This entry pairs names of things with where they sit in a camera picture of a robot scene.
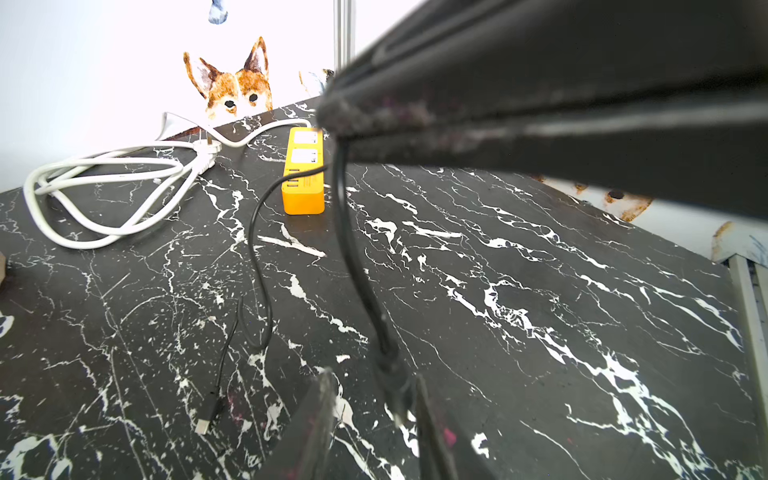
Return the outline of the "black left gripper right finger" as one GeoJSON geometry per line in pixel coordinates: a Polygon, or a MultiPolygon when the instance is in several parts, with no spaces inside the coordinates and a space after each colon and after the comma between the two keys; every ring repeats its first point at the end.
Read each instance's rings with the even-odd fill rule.
{"type": "Polygon", "coordinates": [[[414,387],[420,478],[494,479],[456,419],[428,393],[421,375],[414,387]]]}

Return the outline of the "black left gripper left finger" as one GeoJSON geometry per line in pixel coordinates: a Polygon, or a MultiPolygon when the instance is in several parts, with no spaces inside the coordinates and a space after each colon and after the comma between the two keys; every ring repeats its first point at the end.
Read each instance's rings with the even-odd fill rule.
{"type": "Polygon", "coordinates": [[[319,374],[255,479],[324,479],[335,425],[337,382],[319,374]]]}

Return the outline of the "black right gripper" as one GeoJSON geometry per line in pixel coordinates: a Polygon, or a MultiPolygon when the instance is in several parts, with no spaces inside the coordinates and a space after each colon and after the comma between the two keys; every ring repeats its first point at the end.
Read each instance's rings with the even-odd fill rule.
{"type": "Polygon", "coordinates": [[[767,215],[763,1],[428,1],[317,111],[346,159],[767,215]]]}

